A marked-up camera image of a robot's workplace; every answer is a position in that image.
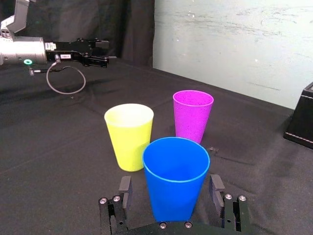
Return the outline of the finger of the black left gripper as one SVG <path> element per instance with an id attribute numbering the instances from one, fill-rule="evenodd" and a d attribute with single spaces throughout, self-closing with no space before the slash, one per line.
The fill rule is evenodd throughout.
<path id="1" fill-rule="evenodd" d="M 102 48 L 102 49 L 109 49 L 110 43 L 107 40 L 100 40 L 98 38 L 88 40 L 88 43 L 92 48 Z"/>
<path id="2" fill-rule="evenodd" d="M 116 56 L 84 56 L 82 64 L 85 67 L 101 67 L 101 68 L 107 68 L 110 60 L 116 59 Z"/>

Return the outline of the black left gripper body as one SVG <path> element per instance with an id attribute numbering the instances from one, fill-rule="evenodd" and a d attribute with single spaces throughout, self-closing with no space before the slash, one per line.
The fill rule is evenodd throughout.
<path id="1" fill-rule="evenodd" d="M 92 40 L 77 39 L 73 42 L 45 42 L 46 64 L 55 62 L 55 56 L 60 62 L 79 62 L 91 66 Z"/>

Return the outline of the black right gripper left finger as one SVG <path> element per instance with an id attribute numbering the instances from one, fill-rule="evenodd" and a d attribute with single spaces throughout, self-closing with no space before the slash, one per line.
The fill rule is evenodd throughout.
<path id="1" fill-rule="evenodd" d="M 102 235 L 116 235 L 128 230 L 127 210 L 130 207 L 133 187 L 131 176 L 121 178 L 119 193 L 112 199 L 101 197 L 98 200 L 100 232 Z"/>

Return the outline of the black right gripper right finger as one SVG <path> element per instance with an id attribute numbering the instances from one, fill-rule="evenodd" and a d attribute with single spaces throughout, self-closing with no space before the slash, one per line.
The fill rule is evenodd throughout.
<path id="1" fill-rule="evenodd" d="M 211 174 L 209 194 L 222 223 L 220 233 L 251 233 L 248 200 L 244 195 L 233 196 L 225 191 L 218 174 Z"/>

